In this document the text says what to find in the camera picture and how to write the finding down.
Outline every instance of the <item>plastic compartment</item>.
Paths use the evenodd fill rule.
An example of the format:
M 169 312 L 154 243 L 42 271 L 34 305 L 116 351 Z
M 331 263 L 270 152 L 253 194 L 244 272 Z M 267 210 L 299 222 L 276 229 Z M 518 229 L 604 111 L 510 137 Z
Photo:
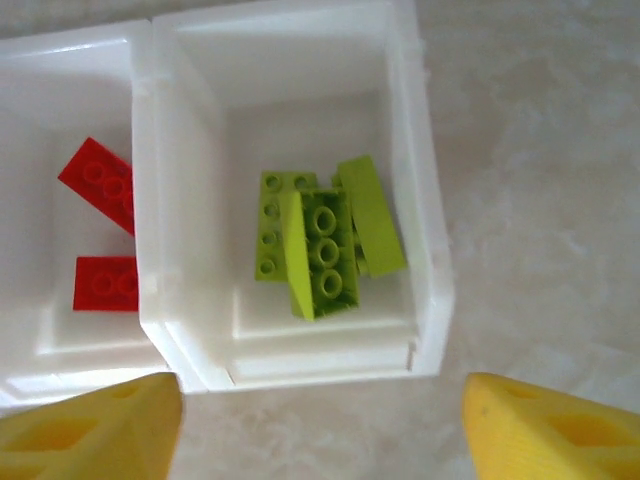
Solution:
M 150 36 L 140 21 L 0 42 L 0 407 L 166 369 L 137 314 L 72 311 L 76 257 L 135 246 L 57 180 L 87 136 L 131 158 Z
M 254 2 L 153 29 L 141 130 L 155 138 L 140 140 L 154 151 L 134 171 L 140 319 L 186 387 L 436 374 L 453 288 L 413 3 Z M 410 268 L 361 279 L 356 311 L 300 321 L 286 285 L 254 280 L 260 173 L 329 186 L 364 153 Z

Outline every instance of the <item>lime green lego brick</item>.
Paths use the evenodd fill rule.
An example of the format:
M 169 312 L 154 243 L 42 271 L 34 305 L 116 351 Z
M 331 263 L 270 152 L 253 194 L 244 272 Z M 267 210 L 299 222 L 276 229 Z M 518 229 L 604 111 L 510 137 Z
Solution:
M 262 172 L 256 241 L 255 279 L 263 282 L 286 282 L 280 205 L 278 194 L 318 186 L 311 172 Z
M 369 155 L 338 164 L 338 178 L 351 201 L 353 224 L 358 233 L 363 259 L 361 272 L 380 277 L 407 267 L 391 212 Z
M 359 304 L 353 228 L 342 189 L 280 195 L 294 314 L 314 320 Z

